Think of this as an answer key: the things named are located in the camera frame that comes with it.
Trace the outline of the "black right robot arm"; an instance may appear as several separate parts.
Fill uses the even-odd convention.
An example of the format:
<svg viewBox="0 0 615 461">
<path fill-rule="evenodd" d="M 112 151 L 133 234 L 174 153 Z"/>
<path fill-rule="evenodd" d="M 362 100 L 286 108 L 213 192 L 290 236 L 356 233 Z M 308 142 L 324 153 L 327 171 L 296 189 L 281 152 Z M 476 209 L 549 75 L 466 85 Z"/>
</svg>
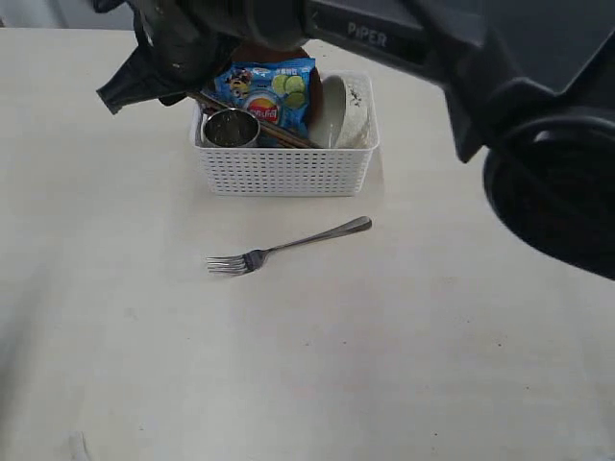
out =
<svg viewBox="0 0 615 461">
<path fill-rule="evenodd" d="M 137 47 L 99 89 L 111 112 L 173 105 L 241 46 L 319 39 L 440 86 L 461 161 L 539 252 L 614 276 L 610 1 L 134 1 Z"/>
</svg>

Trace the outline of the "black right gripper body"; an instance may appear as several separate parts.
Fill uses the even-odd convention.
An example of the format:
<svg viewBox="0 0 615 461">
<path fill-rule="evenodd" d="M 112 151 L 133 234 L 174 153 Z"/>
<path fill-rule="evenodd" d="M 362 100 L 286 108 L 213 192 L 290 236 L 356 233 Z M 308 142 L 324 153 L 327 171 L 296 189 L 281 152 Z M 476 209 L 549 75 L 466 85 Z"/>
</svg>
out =
<svg viewBox="0 0 615 461">
<path fill-rule="evenodd" d="M 157 100 L 169 107 L 200 91 L 229 63 L 240 40 L 222 34 L 179 1 L 127 1 L 136 48 L 97 94 L 113 113 Z"/>
</svg>

